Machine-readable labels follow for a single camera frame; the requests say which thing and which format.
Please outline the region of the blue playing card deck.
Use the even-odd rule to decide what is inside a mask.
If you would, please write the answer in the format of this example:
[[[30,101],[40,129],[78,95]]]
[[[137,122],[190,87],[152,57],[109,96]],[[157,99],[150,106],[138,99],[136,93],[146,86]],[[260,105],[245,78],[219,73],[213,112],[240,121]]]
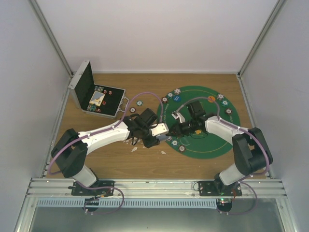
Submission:
[[[162,141],[166,141],[169,138],[169,136],[166,135],[160,135],[157,137],[157,139],[162,142]]]

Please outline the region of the hundred chips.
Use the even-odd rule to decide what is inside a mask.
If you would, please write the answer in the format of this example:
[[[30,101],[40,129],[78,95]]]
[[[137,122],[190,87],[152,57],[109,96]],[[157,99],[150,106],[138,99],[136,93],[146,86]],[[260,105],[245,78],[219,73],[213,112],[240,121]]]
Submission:
[[[163,104],[166,104],[166,103],[168,103],[168,98],[167,97],[163,97],[161,99],[161,101],[162,101]]]
[[[227,108],[227,109],[225,110],[225,113],[226,113],[227,115],[231,115],[233,112],[232,112],[231,109]]]
[[[183,146],[183,145],[179,146],[179,147],[178,147],[178,150],[179,150],[180,152],[184,152],[184,151],[185,151],[185,146]]]

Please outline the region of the blue small blind button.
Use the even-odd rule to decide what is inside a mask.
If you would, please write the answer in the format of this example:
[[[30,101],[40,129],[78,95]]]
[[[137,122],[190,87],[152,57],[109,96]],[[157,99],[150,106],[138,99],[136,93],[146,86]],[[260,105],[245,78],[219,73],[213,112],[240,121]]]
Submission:
[[[175,102],[180,102],[181,101],[181,97],[179,95],[174,95],[172,97],[172,99],[175,101]]]

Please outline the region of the red hundred chip stack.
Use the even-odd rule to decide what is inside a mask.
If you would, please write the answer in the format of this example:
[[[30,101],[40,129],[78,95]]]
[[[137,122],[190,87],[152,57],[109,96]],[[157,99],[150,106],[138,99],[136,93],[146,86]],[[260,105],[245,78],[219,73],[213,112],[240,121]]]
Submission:
[[[135,113],[135,112],[136,112],[136,108],[131,107],[131,108],[130,108],[130,113]]]

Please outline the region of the ten chips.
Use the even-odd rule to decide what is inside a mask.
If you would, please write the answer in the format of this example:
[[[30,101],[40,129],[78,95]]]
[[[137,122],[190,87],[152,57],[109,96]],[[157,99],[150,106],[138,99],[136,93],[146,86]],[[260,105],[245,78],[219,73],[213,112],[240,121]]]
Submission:
[[[220,101],[223,100],[224,99],[224,95],[223,94],[218,94],[217,95],[217,99],[220,100]]]
[[[179,95],[179,94],[180,94],[180,92],[181,92],[181,90],[180,90],[180,89],[178,89],[178,88],[174,90],[174,94],[175,94],[175,95]]]

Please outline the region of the orange big blind button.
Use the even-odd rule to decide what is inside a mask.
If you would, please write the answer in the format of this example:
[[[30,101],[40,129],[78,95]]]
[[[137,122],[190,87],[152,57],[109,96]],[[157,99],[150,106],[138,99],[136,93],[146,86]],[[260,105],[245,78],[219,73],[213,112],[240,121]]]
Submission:
[[[215,103],[216,98],[214,96],[208,96],[208,101],[211,103]]]

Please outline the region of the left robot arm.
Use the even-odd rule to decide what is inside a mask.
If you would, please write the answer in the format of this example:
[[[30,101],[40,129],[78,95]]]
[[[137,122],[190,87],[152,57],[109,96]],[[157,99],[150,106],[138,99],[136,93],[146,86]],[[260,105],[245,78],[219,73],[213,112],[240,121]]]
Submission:
[[[99,191],[98,177],[85,165],[86,156],[106,145],[141,139],[146,148],[160,144],[159,136],[169,130],[165,123],[158,122],[157,115],[149,108],[141,114],[124,116],[120,120],[95,130],[65,131],[51,151],[50,166],[56,164],[65,178],[73,178],[88,195]]]

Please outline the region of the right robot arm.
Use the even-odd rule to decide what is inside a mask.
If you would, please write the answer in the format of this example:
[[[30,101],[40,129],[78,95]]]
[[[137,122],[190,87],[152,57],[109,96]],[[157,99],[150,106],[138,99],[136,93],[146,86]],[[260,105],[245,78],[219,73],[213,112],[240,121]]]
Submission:
[[[226,195],[239,181],[251,175],[264,175],[269,171],[273,158],[259,128],[248,129],[230,123],[220,117],[219,110],[215,114],[206,114],[199,101],[187,104],[191,119],[186,121],[179,112],[183,107],[172,112],[177,122],[169,129],[168,136],[184,137],[202,130],[232,145],[234,164],[218,173],[213,181],[218,195]]]

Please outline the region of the white debris pile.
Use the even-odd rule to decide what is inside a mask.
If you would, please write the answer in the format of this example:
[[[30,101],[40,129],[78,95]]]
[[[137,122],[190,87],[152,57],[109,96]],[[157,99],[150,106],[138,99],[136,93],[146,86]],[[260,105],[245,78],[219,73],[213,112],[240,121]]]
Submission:
[[[142,140],[137,140],[137,139],[132,140],[132,139],[129,139],[129,140],[124,140],[123,143],[127,144],[127,145],[130,145],[132,147],[131,152],[134,152],[134,151],[136,151],[138,149],[142,149],[142,148],[146,149],[146,147],[144,146]]]

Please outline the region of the round green poker mat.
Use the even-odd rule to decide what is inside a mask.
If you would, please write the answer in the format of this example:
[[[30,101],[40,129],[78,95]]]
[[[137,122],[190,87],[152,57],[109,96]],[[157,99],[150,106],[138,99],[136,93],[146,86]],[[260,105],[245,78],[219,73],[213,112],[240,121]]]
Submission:
[[[163,111],[163,122],[167,124],[168,127],[171,127],[177,120],[173,118],[171,115],[173,111],[177,110],[183,103],[187,102],[188,100],[195,98],[195,97],[208,97],[214,96],[216,98],[216,102],[220,106],[220,117],[226,121],[229,121],[233,124],[240,125],[240,118],[239,115],[232,104],[232,102],[221,92],[217,92],[211,88],[202,87],[202,86],[184,86],[179,88],[181,90],[179,96],[181,97],[180,102],[175,102],[172,98],[168,97],[168,93],[172,93],[173,96],[174,90],[168,92],[165,97],[168,98],[168,103],[163,104],[164,111]],[[218,94],[223,94],[224,99],[221,101],[229,101],[229,105],[224,107],[221,105],[221,101],[217,99]],[[216,113],[217,106],[215,103],[211,103],[206,99],[200,99],[199,102],[201,103],[202,108],[204,111],[209,113]],[[231,115],[227,115],[225,110],[229,108],[232,110]],[[173,146],[171,142],[173,140],[178,141],[177,146]],[[166,140],[166,143],[175,151],[186,155],[191,158],[196,159],[212,159],[224,155],[228,151],[232,149],[232,145],[225,140],[221,139],[220,137],[203,132],[202,130],[197,130],[194,133],[190,134],[189,136],[185,136],[182,138],[177,137],[170,137]],[[178,150],[179,146],[185,146],[185,151],[180,152]]]

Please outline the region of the aluminium poker case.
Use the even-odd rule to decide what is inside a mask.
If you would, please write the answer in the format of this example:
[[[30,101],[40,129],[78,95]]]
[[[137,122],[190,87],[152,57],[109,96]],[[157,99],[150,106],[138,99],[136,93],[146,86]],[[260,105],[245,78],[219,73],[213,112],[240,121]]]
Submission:
[[[129,102],[125,89],[95,83],[89,60],[81,63],[69,83],[69,90],[77,107],[95,116],[115,119]]]

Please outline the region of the card pack in case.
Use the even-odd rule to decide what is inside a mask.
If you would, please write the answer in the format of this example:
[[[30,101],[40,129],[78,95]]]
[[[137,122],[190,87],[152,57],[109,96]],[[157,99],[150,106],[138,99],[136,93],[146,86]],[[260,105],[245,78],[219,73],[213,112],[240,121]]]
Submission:
[[[95,106],[101,106],[104,97],[105,97],[104,93],[94,91],[92,97],[90,98],[89,104],[95,105]]]

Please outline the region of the chips in case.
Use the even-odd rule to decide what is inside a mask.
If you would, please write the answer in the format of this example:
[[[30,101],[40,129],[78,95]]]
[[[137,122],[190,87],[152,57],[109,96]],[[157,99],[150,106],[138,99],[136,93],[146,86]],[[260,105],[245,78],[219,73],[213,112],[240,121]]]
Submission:
[[[102,87],[102,86],[95,86],[95,91],[102,92],[103,89],[104,89],[104,87]]]

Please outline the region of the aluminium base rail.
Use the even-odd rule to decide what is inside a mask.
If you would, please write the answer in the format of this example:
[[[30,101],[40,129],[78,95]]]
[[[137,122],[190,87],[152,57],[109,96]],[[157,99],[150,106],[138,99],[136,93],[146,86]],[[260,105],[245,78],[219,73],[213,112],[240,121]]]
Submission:
[[[107,208],[210,208],[240,199],[285,199],[277,179],[247,179],[235,190],[215,193],[211,181],[117,179],[111,189],[83,190],[72,179],[32,179],[26,197],[38,207]]]

